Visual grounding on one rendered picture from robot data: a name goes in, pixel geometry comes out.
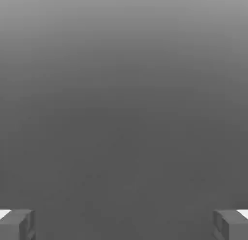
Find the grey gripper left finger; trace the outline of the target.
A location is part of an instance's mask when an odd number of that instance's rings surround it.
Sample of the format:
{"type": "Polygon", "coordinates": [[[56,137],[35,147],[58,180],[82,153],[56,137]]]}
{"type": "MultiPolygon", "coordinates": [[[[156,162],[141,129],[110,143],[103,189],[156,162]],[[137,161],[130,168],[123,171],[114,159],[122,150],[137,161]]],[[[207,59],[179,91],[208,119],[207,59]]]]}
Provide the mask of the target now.
{"type": "Polygon", "coordinates": [[[0,240],[36,240],[35,210],[0,209],[0,240]]]}

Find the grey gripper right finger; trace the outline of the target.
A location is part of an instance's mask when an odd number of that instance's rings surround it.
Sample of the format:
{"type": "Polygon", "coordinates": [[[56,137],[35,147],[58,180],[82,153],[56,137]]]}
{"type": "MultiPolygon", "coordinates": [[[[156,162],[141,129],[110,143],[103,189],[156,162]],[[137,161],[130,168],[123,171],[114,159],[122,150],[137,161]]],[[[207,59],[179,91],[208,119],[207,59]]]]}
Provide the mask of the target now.
{"type": "Polygon", "coordinates": [[[248,240],[248,209],[214,210],[213,236],[216,240],[248,240]]]}

